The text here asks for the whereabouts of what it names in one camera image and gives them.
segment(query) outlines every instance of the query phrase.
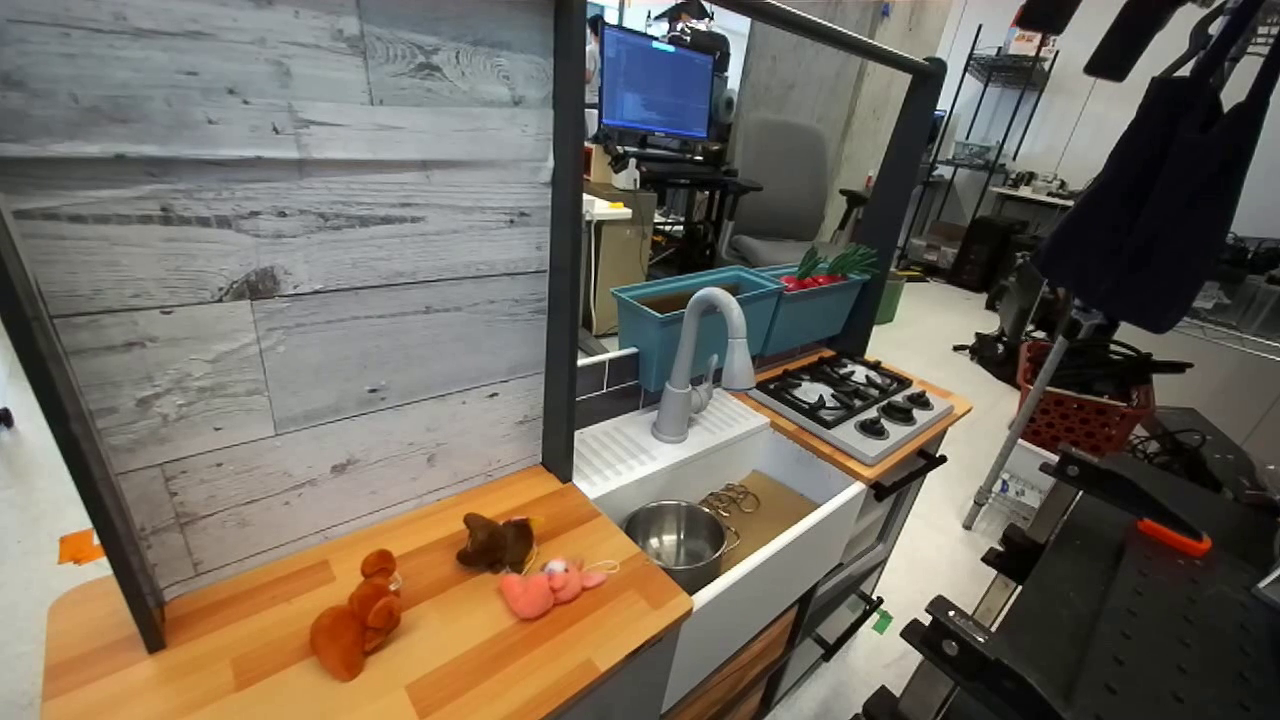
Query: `blue bin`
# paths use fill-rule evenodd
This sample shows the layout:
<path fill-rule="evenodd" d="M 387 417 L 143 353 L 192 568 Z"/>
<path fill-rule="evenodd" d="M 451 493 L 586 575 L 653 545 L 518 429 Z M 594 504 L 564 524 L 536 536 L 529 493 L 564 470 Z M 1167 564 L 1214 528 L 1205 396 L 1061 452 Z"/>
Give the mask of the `blue bin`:
<path fill-rule="evenodd" d="M 758 272 L 776 288 L 776 313 L 768 318 L 763 357 L 792 357 L 838 335 L 862 275 L 827 288 L 781 288 L 782 272 Z"/>
<path fill-rule="evenodd" d="M 639 386 L 659 396 L 665 380 L 673 376 L 682 302 L 698 288 L 727 288 L 745 316 L 747 316 L 747 345 L 753 357 L 763 357 L 763 335 L 776 302 L 776 283 L 758 272 L 724 262 L 713 272 L 665 275 L 648 283 L 613 288 L 614 300 L 614 331 L 623 346 L 639 346 Z M 706 380 L 713 357 L 724 357 L 724 318 L 720 313 L 704 316 L 698 345 L 692 353 L 692 380 Z"/>

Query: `kitchen counter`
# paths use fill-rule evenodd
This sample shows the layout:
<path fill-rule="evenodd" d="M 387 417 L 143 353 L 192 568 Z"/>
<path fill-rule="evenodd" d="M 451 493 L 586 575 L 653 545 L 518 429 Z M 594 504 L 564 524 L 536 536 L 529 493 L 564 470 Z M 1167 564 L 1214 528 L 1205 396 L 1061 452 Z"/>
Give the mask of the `kitchen counter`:
<path fill-rule="evenodd" d="M 805 357 L 768 362 L 768 369 L 755 372 L 755 380 L 773 380 L 773 376 L 781 376 L 781 372 L 786 372 L 786 369 L 796 369 L 796 362 L 812 362 L 812 360 L 819 360 L 819 357 L 837 357 L 837 353 L 819 346 L 819 353 L 805 353 Z M 782 435 L 792 435 L 792 439 L 805 442 L 807 452 L 822 457 L 827 465 L 842 467 L 848 474 L 854 474 L 854 480 L 862 480 L 862 482 L 878 482 L 878 480 L 892 480 L 905 458 L 910 458 L 921 449 L 933 449 L 952 423 L 960 423 L 960 421 L 971 410 L 971 405 L 968 405 L 963 396 L 955 396 L 955 393 L 946 393 L 946 386 L 938 386 L 938 382 L 928 382 L 923 376 L 910 376 L 910 372 L 905 372 L 905 369 L 892 369 L 892 372 L 908 376 L 908 380 L 921 382 L 928 396 L 946 398 L 952 410 L 946 410 L 942 421 L 936 421 L 928 431 L 910 435 L 905 449 L 888 452 L 878 465 L 859 465 L 859 458 L 853 458 L 853 457 L 838 452 L 837 442 L 812 435 L 812 431 L 799 429 L 796 421 L 786 421 L 786 417 L 773 410 L 768 405 L 758 405 L 753 393 L 736 393 L 736 396 L 741 396 L 745 405 L 753 405 L 755 410 L 763 410 L 763 417 L 773 421 L 773 429 L 781 429 Z"/>
<path fill-rule="evenodd" d="M 462 511 L 529 517 L 529 568 L 573 556 L 614 570 L 515 622 L 495 578 L 451 561 Z M 364 674 L 335 682 L 308 655 L 308 629 L 355 588 L 370 548 L 399 556 L 403 622 Z M 547 716 L 688 606 L 608 517 L 529 467 L 171 598 L 156 655 L 112 578 L 69 591 L 47 617 L 45 716 Z"/>

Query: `faucet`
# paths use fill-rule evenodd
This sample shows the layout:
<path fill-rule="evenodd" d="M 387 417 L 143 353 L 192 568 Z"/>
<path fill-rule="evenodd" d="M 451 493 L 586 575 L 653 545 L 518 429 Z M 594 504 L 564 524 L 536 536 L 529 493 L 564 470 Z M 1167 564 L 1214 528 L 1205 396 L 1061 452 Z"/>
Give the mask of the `faucet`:
<path fill-rule="evenodd" d="M 727 346 L 724 346 L 724 386 L 753 386 L 755 382 L 755 369 L 753 369 L 753 346 L 747 346 L 747 316 L 736 302 L 736 297 L 727 297 L 724 288 L 698 288 L 692 293 L 688 309 L 682 309 L 682 323 L 681 323 L 681 345 L 674 345 L 674 360 L 673 360 L 673 376 L 665 382 L 665 398 L 655 405 L 653 417 L 653 435 L 665 442 L 682 442 L 695 410 L 713 398 L 713 382 L 692 386 L 692 346 L 695 335 L 704 329 L 704 313 L 716 309 L 724 316 L 727 329 Z"/>

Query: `farmhouse sink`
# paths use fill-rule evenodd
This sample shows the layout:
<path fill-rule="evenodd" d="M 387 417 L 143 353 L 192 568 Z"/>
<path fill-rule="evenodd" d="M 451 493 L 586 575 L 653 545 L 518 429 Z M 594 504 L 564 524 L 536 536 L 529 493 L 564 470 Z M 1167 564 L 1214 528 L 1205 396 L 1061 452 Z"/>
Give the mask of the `farmhouse sink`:
<path fill-rule="evenodd" d="M 862 504 L 862 482 L 781 435 L 768 417 L 727 393 L 713 396 L 682 442 L 653 439 L 648 423 L 653 410 L 629 410 L 577 435 L 577 482 L 614 524 L 645 504 L 695 504 L 745 480 L 781 482 L 782 495 L 799 499 L 786 509 L 782 528 L 736 556 L 730 568 L 720 568 L 720 575 L 692 597 L 665 692 L 665 707 L 673 707 L 838 564 Z"/>

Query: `pink toy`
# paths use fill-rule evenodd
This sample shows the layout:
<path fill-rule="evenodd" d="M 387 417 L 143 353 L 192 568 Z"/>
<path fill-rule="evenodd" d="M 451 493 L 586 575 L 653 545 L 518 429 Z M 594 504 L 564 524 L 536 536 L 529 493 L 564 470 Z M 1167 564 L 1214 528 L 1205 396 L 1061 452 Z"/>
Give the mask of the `pink toy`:
<path fill-rule="evenodd" d="M 555 604 L 603 584 L 601 568 L 577 568 L 567 561 L 547 561 L 538 570 L 515 575 L 501 570 L 495 591 L 518 622 L 547 617 Z"/>

